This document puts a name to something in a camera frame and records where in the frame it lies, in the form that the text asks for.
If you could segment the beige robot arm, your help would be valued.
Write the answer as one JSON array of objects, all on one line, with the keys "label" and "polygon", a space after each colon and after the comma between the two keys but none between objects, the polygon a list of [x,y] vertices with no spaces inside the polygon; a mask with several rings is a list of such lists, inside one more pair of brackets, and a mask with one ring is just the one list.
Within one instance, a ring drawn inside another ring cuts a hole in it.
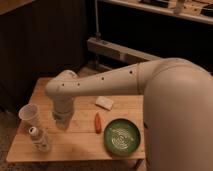
[{"label": "beige robot arm", "polygon": [[147,171],[213,171],[213,75],[164,58],[78,77],[65,70],[45,87],[53,114],[76,96],[141,95]]}]

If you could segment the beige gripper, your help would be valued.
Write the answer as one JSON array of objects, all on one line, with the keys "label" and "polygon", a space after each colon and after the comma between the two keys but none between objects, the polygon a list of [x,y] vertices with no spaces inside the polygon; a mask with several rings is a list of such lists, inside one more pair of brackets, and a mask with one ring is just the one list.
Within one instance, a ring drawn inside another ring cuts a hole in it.
[{"label": "beige gripper", "polygon": [[52,115],[56,121],[56,127],[59,130],[66,131],[70,126],[70,119],[74,114],[74,100],[72,98],[68,100],[57,100],[53,102]]}]

